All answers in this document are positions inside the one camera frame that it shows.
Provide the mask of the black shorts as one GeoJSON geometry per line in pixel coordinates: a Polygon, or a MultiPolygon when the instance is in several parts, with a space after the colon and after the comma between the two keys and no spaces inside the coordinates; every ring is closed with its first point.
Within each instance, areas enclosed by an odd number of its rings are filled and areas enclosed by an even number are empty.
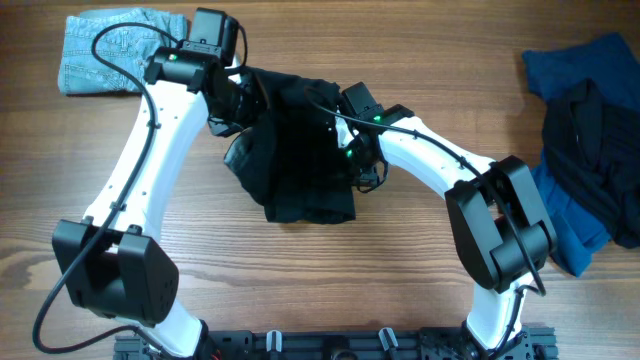
{"type": "Polygon", "coordinates": [[[251,70],[266,108],[231,143],[224,163],[273,223],[340,224],[356,218],[350,165],[337,143],[340,87],[322,79],[251,70]]]}

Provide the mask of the black garment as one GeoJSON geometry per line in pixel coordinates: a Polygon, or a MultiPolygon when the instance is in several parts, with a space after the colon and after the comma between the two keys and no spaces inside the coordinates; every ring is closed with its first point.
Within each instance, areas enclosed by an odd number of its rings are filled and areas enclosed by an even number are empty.
{"type": "Polygon", "coordinates": [[[625,248],[639,246],[639,113],[583,80],[547,103],[544,156],[560,186],[625,248]]]}

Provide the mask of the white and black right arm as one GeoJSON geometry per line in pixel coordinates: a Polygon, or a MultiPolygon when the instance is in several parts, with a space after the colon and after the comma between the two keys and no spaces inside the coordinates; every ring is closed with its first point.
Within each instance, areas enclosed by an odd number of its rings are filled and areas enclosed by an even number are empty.
{"type": "Polygon", "coordinates": [[[356,184],[383,182],[378,163],[397,166],[446,204],[457,256],[473,279],[462,325],[348,335],[360,359],[555,359],[554,329],[524,325],[527,294],[543,296],[539,272],[557,235],[527,165],[515,156],[478,156],[428,129],[402,105],[383,108],[364,83],[342,93],[338,143],[359,170],[356,184]]]}

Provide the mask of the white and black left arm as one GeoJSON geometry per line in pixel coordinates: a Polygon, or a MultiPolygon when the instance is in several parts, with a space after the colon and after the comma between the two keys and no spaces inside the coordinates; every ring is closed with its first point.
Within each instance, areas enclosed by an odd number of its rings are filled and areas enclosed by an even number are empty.
{"type": "Polygon", "coordinates": [[[227,137],[249,127],[264,95],[235,56],[246,36],[219,10],[196,11],[191,33],[152,55],[134,128],[98,197],[78,222],[61,221],[52,245],[57,291],[132,331],[155,359],[216,359],[207,325],[177,300],[179,272],[160,245],[164,212],[200,130],[227,137]]]}

